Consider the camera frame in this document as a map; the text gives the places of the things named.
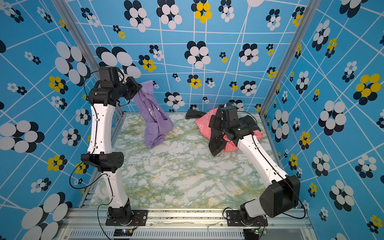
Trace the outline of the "pink printed cloth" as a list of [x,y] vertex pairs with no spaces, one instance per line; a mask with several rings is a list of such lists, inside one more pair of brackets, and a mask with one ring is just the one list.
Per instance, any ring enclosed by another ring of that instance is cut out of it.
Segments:
[[[259,128],[257,121],[252,116],[240,117],[239,122],[241,126],[246,126],[253,131],[254,136],[258,141],[263,138],[263,133]],[[233,141],[221,131],[221,126],[224,123],[222,120],[221,108],[216,108],[204,116],[196,120],[201,134],[209,139],[209,150],[213,156],[216,156],[221,151],[234,152],[238,149]]]

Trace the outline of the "purple cloth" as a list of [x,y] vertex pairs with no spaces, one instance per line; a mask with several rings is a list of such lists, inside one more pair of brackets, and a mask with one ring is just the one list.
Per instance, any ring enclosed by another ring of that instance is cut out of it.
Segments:
[[154,97],[153,81],[141,83],[142,87],[133,100],[145,120],[145,144],[148,149],[161,144],[173,128],[173,122]]

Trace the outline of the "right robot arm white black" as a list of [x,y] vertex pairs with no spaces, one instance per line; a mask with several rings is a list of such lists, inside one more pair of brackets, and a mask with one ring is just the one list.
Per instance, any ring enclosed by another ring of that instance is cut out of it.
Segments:
[[258,198],[240,207],[241,219],[247,226],[258,217],[274,218],[280,214],[285,215],[302,202],[299,197],[299,179],[289,176],[272,160],[255,136],[256,120],[253,119],[252,123],[249,126],[243,118],[239,118],[236,107],[229,104],[218,108],[209,122],[209,128],[218,132],[220,139],[226,136],[246,155],[265,186],[264,192]]

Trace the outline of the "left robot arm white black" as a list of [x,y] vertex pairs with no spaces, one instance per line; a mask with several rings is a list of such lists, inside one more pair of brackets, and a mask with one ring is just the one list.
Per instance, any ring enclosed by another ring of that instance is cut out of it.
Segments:
[[142,86],[134,78],[125,77],[117,67],[101,67],[99,74],[100,80],[88,95],[92,132],[88,150],[81,156],[81,160],[95,167],[106,183],[109,225],[127,225],[134,216],[121,174],[124,154],[113,152],[112,120],[120,99],[130,101]]

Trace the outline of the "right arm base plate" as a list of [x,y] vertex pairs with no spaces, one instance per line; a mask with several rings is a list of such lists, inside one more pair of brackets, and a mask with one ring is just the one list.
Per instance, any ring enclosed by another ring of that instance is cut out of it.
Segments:
[[268,226],[268,221],[264,216],[246,219],[243,218],[240,210],[226,208],[222,212],[223,218],[227,221],[228,227],[256,227],[262,228]]

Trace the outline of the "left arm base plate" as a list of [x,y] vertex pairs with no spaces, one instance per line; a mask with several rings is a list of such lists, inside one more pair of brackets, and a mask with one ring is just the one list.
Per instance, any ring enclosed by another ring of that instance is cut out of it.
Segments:
[[110,215],[108,214],[106,220],[106,226],[115,226],[115,227],[141,227],[145,226],[148,219],[148,210],[131,210],[128,214],[118,214]]

